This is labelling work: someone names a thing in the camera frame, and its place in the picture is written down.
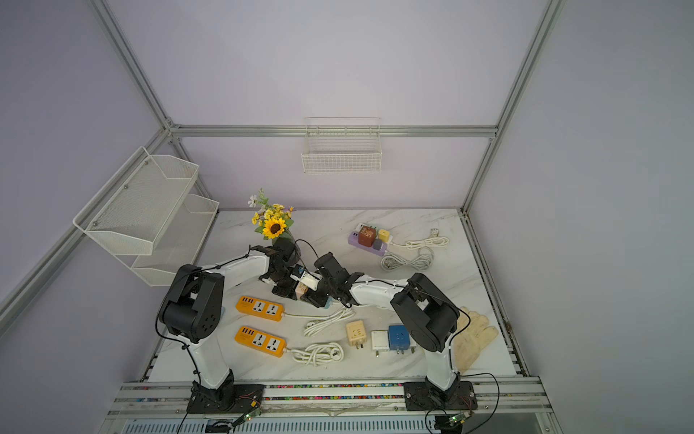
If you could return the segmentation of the orange power strip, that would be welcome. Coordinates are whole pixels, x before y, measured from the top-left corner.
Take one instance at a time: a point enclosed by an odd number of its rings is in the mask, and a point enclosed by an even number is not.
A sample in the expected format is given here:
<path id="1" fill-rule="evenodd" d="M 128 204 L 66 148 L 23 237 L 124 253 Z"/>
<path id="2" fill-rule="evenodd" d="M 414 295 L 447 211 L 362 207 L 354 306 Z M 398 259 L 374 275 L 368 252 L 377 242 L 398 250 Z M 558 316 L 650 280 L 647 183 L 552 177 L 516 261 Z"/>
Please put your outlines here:
<path id="1" fill-rule="evenodd" d="M 241 327 L 234 336 L 234 341 L 239 345 L 277 358 L 282 357 L 287 348 L 285 339 L 252 327 Z"/>
<path id="2" fill-rule="evenodd" d="M 236 309 L 241 314 L 274 322 L 279 322 L 284 314 L 284 307 L 281 304 L 251 296 L 241 296 L 236 304 Z"/>

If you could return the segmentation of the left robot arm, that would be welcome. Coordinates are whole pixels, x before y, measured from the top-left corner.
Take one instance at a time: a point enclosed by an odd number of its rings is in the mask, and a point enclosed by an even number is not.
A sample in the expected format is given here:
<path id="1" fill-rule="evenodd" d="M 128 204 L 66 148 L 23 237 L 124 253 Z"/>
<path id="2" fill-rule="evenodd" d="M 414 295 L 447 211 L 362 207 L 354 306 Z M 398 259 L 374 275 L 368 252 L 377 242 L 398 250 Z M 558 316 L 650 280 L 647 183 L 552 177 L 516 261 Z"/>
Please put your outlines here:
<path id="1" fill-rule="evenodd" d="M 249 280 L 278 285 L 290 278 L 300 259 L 291 240 L 271 246 L 251 246 L 238 258 L 220 264 L 182 265 L 157 313 L 155 326 L 166 329 L 159 336 L 179 343 L 191 358 L 193 375 L 204 389 L 217 391 L 231 381 L 216 329 L 222 320 L 224 292 Z"/>

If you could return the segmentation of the blue cube plug adapter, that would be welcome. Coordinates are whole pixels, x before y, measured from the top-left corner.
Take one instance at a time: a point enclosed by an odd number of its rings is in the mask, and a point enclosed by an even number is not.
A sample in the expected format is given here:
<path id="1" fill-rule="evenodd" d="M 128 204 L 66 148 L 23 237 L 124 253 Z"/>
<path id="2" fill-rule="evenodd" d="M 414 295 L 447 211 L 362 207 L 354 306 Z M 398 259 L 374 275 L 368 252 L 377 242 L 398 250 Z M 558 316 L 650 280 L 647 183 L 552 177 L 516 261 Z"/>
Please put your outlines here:
<path id="1" fill-rule="evenodd" d="M 397 354 L 412 354 L 416 346 L 412 343 L 408 329 L 404 325 L 390 325 L 388 329 L 389 349 Z"/>

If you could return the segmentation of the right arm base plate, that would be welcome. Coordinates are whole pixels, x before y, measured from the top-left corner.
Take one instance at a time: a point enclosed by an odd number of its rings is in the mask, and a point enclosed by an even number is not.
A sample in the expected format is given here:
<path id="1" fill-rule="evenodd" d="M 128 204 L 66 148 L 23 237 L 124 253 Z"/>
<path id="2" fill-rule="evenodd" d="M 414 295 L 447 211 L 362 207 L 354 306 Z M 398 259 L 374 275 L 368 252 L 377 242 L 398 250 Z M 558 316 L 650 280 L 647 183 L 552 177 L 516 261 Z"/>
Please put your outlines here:
<path id="1" fill-rule="evenodd" d="M 478 402 L 471 382 L 458 381 L 442 392 L 433 384 L 406 382 L 403 384 L 404 400 L 409 412 L 417 410 L 477 410 Z"/>

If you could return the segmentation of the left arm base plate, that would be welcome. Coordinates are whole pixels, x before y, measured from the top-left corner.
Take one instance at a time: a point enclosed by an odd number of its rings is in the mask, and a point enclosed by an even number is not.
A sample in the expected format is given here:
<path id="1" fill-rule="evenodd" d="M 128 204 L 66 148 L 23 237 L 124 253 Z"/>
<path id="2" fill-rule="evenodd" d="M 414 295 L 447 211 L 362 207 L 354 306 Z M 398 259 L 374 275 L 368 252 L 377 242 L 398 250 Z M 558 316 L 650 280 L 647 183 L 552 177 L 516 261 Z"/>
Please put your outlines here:
<path id="1" fill-rule="evenodd" d="M 191 414 L 246 414 L 260 408 L 265 386 L 262 384 L 228 384 L 219 390 L 194 382 L 186 411 Z"/>

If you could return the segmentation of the purple power strip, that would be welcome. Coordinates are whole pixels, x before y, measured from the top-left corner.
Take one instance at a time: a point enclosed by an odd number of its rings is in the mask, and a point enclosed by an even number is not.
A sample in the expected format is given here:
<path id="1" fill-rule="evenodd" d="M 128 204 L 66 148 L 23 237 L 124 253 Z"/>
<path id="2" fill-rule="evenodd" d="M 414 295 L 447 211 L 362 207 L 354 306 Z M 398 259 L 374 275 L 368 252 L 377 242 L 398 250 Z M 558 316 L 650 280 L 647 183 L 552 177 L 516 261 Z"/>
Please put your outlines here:
<path id="1" fill-rule="evenodd" d="M 360 234 L 357 231 L 352 231 L 348 237 L 348 243 L 358 249 L 367 251 L 368 253 L 377 255 L 379 257 L 383 257 L 386 254 L 388 249 L 388 244 L 386 244 L 386 242 L 376 238 L 372 245 L 367 246 L 359 242 L 359 235 Z"/>

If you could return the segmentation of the white charger plug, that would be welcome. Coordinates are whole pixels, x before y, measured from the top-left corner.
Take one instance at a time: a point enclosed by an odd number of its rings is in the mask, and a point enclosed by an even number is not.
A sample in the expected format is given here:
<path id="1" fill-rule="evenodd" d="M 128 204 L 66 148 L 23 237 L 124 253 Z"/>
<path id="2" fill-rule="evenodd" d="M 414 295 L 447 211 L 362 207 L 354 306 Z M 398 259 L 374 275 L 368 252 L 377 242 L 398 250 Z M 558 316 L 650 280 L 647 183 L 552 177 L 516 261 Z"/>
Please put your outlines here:
<path id="1" fill-rule="evenodd" d="M 370 332 L 372 352 L 376 357 L 390 352 L 389 334 L 386 330 L 373 330 Z"/>

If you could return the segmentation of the pink butterfly cube adapter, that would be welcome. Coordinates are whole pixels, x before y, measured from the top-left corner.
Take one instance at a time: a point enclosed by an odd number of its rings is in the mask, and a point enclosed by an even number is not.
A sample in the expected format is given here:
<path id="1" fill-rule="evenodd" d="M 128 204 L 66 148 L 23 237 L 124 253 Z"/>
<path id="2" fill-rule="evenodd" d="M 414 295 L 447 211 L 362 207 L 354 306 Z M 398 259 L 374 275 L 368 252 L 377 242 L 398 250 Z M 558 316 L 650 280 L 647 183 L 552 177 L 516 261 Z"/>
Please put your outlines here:
<path id="1" fill-rule="evenodd" d="M 303 298 L 303 296 L 305 295 L 305 293 L 307 291 L 308 291 L 308 287 L 299 283 L 295 288 L 296 298 L 297 299 Z"/>

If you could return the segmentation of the brown cube adapter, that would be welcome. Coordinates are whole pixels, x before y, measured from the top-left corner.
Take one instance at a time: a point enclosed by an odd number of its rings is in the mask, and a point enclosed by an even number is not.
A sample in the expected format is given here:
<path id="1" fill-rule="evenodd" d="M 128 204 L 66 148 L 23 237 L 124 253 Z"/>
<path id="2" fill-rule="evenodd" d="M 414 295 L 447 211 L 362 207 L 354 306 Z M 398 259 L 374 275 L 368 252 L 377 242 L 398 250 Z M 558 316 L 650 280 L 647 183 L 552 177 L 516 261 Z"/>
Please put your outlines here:
<path id="1" fill-rule="evenodd" d="M 372 226 L 365 225 L 357 236 L 358 244 L 367 248 L 371 248 L 374 241 L 378 238 L 378 232 Z"/>

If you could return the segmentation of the beige cube plug adapter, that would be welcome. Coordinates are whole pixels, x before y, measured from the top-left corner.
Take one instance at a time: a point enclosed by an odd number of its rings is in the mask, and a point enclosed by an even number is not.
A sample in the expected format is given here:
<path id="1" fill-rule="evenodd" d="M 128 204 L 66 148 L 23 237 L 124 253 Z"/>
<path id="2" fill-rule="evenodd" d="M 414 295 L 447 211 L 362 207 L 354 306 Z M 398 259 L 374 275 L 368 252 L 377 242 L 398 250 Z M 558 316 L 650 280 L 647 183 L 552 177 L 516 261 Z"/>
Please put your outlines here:
<path id="1" fill-rule="evenodd" d="M 367 331 L 363 320 L 356 320 L 345 326 L 348 344 L 356 349 L 363 349 L 367 342 Z"/>

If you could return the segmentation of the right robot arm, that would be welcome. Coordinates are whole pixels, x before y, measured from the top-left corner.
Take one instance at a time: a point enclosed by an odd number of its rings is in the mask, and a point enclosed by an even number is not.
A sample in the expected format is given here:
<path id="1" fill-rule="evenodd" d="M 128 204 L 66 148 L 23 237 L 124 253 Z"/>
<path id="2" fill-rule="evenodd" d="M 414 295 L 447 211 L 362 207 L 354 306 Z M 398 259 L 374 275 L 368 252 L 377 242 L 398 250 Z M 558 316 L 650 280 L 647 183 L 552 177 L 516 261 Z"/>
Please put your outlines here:
<path id="1" fill-rule="evenodd" d="M 374 278 L 347 271 L 332 253 L 320 257 L 315 272 L 297 266 L 291 277 L 307 287 L 316 307 L 329 298 L 344 307 L 374 306 L 390 309 L 422 348 L 427 364 L 426 382 L 438 392 L 449 392 L 459 382 L 453 358 L 462 310 L 426 275 L 416 272 L 406 280 Z"/>

